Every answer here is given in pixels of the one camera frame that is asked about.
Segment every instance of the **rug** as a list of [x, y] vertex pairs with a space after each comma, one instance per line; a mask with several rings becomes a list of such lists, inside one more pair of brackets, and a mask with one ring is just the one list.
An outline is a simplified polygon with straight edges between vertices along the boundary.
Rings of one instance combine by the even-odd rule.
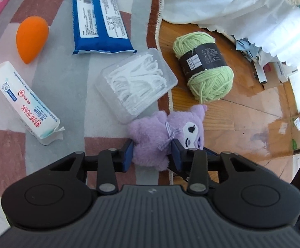
[[[158, 48], [163, 0], [117, 0], [134, 49]], [[41, 16], [50, 26], [48, 41], [40, 55], [28, 65], [20, 59], [15, 35], [28, 16]], [[0, 15], [0, 63], [9, 60], [35, 94], [55, 113], [65, 127], [62, 141], [41, 145], [9, 107], [0, 91], [0, 197], [17, 180], [72, 153], [87, 155], [107, 148], [120, 148], [126, 139], [126, 125], [110, 112], [94, 86], [102, 68], [130, 56], [118, 54], [72, 55], [72, 0], [10, 0]], [[143, 115], [156, 110], [169, 111], [166, 94]], [[132, 165], [118, 173], [123, 184], [169, 184], [168, 172]], [[95, 187], [95, 173], [88, 185]], [[8, 228], [0, 205], [0, 234]]]

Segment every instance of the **black label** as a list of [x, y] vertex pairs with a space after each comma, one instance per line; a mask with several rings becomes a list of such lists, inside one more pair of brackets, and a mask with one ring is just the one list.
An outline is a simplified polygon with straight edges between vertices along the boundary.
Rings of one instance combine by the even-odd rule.
[[179, 61], [187, 81], [202, 71], [227, 65], [215, 43], [201, 44], [184, 54]]

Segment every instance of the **white bedsheet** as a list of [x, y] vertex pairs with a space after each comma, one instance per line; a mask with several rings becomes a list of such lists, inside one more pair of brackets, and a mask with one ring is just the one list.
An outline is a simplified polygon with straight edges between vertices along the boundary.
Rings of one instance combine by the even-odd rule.
[[163, 17], [251, 43], [300, 68], [300, 8], [286, 0], [165, 0]]

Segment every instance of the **metal screw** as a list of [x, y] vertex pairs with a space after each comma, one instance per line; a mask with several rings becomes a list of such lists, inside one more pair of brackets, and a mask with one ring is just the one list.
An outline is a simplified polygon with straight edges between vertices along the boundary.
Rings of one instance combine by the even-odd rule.
[[200, 183], [194, 183], [190, 185], [189, 188], [194, 192], [203, 192], [206, 190], [206, 186]]
[[110, 183], [101, 184], [99, 186], [99, 190], [101, 190], [103, 192], [112, 192], [115, 189], [116, 189], [116, 186], [114, 184], [110, 184]]

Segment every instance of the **blue wet wipes pack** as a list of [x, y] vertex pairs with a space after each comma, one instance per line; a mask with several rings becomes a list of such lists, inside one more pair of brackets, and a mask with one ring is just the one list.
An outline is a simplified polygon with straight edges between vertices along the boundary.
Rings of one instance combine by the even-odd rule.
[[73, 54], [136, 53], [128, 38], [116, 0], [72, 0]]

